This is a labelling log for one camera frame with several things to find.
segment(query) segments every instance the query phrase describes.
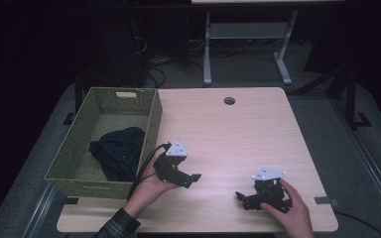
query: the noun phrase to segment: white metal frame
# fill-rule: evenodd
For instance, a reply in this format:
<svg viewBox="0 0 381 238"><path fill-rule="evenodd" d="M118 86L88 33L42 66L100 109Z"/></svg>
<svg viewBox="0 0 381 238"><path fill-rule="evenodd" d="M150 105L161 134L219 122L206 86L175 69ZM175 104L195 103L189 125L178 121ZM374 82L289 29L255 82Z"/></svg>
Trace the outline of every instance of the white metal frame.
<svg viewBox="0 0 381 238"><path fill-rule="evenodd" d="M209 60L210 39L282 39L280 50L274 53L280 75L285 84L291 84L289 72L284 64L284 54L296 22L298 12L291 13L288 22L278 23L211 23L209 12L205 22L205 54L203 56L203 84L211 85L211 65Z"/></svg>

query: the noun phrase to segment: basket handle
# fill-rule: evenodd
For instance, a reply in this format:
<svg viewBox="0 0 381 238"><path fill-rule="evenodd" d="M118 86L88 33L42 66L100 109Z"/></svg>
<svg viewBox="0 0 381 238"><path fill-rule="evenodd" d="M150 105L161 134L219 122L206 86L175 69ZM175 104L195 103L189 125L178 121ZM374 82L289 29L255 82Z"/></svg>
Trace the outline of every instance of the basket handle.
<svg viewBox="0 0 381 238"><path fill-rule="evenodd" d="M137 98L138 95L136 92L127 92L127 91L120 91L116 92L117 97L125 97L125 98Z"/></svg>

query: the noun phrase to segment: green basket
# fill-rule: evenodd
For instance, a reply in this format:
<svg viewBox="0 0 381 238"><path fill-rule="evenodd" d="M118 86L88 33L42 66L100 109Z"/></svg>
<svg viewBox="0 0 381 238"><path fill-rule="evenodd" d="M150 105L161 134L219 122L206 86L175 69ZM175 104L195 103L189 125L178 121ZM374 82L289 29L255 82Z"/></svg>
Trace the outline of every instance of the green basket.
<svg viewBox="0 0 381 238"><path fill-rule="evenodd" d="M145 131L139 169L156 147L162 112L157 89L92 87L45 180L68 196L126 198L132 182L107 180L88 145L109 132L139 127Z"/></svg>

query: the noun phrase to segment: table surface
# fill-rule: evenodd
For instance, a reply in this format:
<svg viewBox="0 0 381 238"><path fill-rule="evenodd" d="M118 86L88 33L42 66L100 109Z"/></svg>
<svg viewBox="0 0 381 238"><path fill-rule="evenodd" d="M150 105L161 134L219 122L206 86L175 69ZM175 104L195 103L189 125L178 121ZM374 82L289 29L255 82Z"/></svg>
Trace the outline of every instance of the table surface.
<svg viewBox="0 0 381 238"><path fill-rule="evenodd" d="M161 89L163 115L158 145L180 139L189 151L179 165L202 174L190 188L162 195L141 214L137 232L278 232L265 211L244 210L235 191L255 193L252 175L262 166L287 172L286 180L311 211L314 231L331 232L337 221L285 92L281 88ZM235 104L227 105L224 98ZM124 200L79 199L66 204L58 230L97 231Z"/></svg>

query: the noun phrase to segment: plaid sleeve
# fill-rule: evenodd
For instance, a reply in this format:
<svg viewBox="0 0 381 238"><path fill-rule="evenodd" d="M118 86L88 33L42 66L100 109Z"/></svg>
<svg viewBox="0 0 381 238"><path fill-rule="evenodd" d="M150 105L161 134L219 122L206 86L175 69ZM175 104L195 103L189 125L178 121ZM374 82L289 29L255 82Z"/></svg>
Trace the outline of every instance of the plaid sleeve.
<svg viewBox="0 0 381 238"><path fill-rule="evenodd" d="M140 225L141 223L138 220L130 216L123 208L120 208L92 237L129 238Z"/></svg>

